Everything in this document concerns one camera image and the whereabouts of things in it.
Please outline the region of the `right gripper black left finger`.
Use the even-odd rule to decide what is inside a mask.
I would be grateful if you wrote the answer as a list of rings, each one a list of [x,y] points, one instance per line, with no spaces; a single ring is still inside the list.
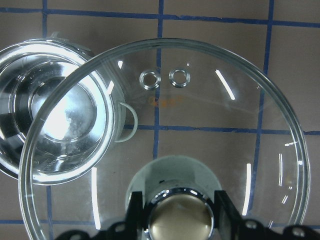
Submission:
[[[140,233],[143,229],[143,193],[134,191],[130,194],[126,212],[126,230],[129,233]]]

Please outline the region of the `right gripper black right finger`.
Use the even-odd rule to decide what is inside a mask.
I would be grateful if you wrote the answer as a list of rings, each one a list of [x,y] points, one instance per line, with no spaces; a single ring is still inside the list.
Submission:
[[[215,226],[220,233],[238,233],[243,218],[231,201],[227,192],[214,192]]]

